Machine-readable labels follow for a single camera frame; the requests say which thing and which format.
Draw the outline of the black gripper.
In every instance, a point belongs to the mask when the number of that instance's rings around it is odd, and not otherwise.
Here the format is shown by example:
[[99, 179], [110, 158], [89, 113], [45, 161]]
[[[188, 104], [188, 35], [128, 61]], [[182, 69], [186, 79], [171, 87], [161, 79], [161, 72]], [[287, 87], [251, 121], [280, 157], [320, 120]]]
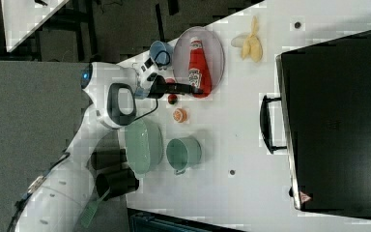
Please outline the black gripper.
[[160, 99], [165, 94], [177, 94], [177, 95], [203, 95], [204, 92], [192, 85], [182, 83], [167, 83], [162, 75], [152, 73], [147, 77], [147, 81], [151, 84], [148, 97], [150, 99]]

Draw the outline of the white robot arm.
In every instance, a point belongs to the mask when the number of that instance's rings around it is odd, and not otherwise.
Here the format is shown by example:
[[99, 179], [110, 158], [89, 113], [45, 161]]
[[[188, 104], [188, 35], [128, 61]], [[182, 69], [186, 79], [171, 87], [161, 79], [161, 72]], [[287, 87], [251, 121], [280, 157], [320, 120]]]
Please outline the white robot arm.
[[137, 100], [166, 94], [201, 95], [194, 84], [168, 83], [153, 66], [139, 69], [91, 62], [80, 77], [81, 89], [92, 103], [63, 155], [28, 187], [15, 203], [6, 232], [72, 232], [88, 209], [95, 187], [87, 167], [98, 143], [110, 132], [140, 118]]

